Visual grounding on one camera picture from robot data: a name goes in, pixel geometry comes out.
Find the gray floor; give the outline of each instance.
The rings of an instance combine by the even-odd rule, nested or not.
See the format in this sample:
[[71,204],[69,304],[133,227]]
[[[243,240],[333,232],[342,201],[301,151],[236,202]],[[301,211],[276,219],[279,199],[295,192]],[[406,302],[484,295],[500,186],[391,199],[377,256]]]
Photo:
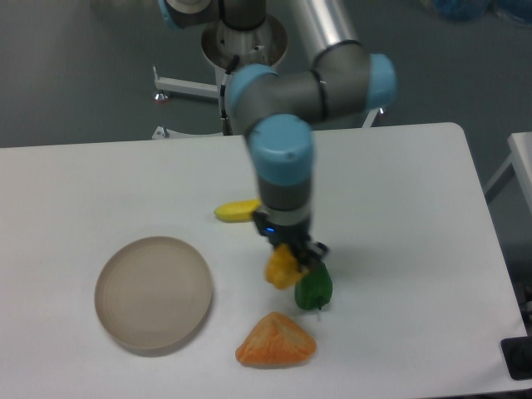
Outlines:
[[[151,100],[153,64],[162,76],[213,81],[200,50],[202,27],[167,30],[155,1],[98,1],[92,9],[88,0],[0,2],[0,147],[148,140],[162,124],[219,131],[213,102]],[[455,25],[417,0],[346,4],[365,46],[386,53],[397,68],[400,95],[382,124],[459,124],[484,184],[509,154],[508,135],[532,131],[532,30],[493,13]],[[286,1],[270,1],[270,11],[290,38],[280,70],[306,68]],[[318,128],[362,121],[351,116]],[[491,212],[513,273],[527,274],[532,217],[515,182]]]

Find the green toy vegetable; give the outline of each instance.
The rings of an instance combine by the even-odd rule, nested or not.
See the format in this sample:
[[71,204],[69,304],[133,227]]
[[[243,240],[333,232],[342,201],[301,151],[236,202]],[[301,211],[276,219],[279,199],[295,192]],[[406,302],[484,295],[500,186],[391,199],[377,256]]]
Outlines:
[[333,281],[324,263],[303,277],[293,291],[296,304],[303,310],[312,310],[329,303],[333,295]]

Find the white table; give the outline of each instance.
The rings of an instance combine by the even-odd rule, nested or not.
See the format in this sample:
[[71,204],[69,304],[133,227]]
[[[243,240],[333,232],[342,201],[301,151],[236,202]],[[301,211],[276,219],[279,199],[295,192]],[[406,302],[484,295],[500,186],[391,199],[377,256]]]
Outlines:
[[513,133],[508,138],[511,154],[484,187],[488,204],[517,176],[526,203],[532,212],[532,132]]
[[514,133],[508,138],[508,144],[515,175],[532,212],[532,132]]
[[[500,350],[525,328],[462,130],[323,131],[316,143],[313,234],[332,250],[334,282],[321,313],[264,282],[270,248],[252,224],[212,215],[254,196],[241,138],[0,150],[0,397],[382,399],[532,387],[510,379]],[[115,345],[93,305],[109,257],[151,235],[193,244],[215,286],[204,328],[159,358]],[[273,310],[316,338],[304,367],[234,359]]]

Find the blue joint cap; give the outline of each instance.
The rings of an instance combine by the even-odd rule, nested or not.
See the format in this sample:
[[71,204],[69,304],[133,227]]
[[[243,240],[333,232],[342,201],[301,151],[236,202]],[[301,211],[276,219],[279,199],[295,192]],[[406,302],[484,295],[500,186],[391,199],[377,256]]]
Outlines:
[[165,24],[167,27],[169,27],[172,30],[177,30],[180,27],[178,27],[172,17],[170,16],[170,13],[168,12],[168,8],[166,8],[165,0],[157,0],[159,3],[159,9],[160,13],[163,16],[163,19],[165,20]]
[[383,54],[371,54],[371,76],[366,111],[389,106],[397,96],[397,77],[392,62]]
[[248,86],[261,76],[269,74],[277,76],[277,72],[272,67],[263,64],[247,65],[236,72],[229,86],[229,109],[232,112],[236,112],[240,97],[244,94]]
[[312,128],[294,115],[270,116],[251,132],[249,152],[262,179],[281,186],[302,183],[313,168]]

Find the orange triangular object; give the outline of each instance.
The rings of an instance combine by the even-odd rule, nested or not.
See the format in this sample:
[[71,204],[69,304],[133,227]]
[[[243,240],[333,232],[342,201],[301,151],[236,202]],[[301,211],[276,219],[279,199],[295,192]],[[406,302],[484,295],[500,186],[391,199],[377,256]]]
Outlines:
[[304,362],[316,352],[316,341],[291,318],[272,312],[262,318],[236,350],[245,366],[287,366]]

